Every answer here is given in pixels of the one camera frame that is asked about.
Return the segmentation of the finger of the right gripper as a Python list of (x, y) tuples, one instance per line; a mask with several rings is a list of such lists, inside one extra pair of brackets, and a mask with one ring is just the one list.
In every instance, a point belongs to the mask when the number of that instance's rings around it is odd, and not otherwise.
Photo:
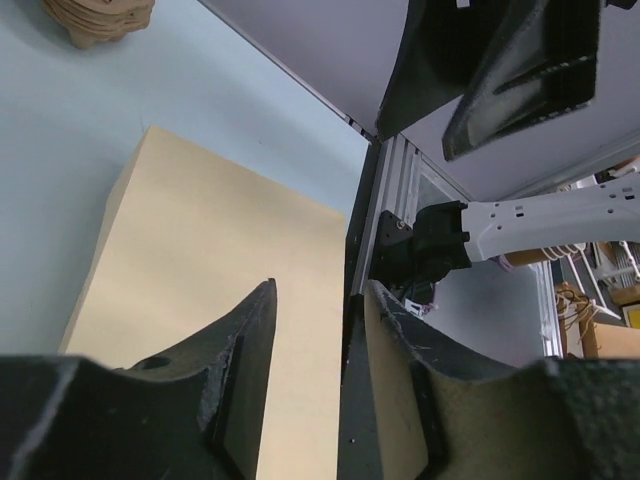
[(507, 2), (443, 134), (445, 159), (585, 107), (598, 49), (598, 2)]
[(462, 95), (507, 9), (505, 1), (413, 0), (376, 119), (382, 140)]

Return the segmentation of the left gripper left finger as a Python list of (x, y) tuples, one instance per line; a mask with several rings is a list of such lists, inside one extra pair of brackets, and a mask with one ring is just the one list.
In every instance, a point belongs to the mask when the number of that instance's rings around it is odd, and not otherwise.
[(5, 479), (252, 479), (277, 314), (274, 280), (128, 369), (1, 359)]

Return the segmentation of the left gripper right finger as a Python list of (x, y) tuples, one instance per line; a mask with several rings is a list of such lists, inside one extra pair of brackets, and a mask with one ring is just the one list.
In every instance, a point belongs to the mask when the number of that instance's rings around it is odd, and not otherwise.
[(379, 282), (364, 320), (387, 479), (635, 479), (639, 364), (516, 368), (424, 323)]

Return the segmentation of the tan paper bag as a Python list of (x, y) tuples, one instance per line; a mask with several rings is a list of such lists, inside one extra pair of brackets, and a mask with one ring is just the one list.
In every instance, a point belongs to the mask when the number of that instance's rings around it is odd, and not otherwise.
[(151, 127), (108, 197), (61, 349), (129, 367), (274, 279), (257, 475), (333, 479), (345, 229), (343, 214)]

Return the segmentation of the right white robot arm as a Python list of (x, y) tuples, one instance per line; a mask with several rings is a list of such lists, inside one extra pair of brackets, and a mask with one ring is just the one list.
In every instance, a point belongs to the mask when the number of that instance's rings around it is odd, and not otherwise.
[[(453, 161), (584, 108), (594, 97), (601, 1), (413, 1), (376, 121), (382, 140), (450, 100)], [(449, 201), (405, 227), (379, 218), (369, 276), (409, 291), (513, 252), (580, 242), (637, 241), (639, 178), (511, 201)]]

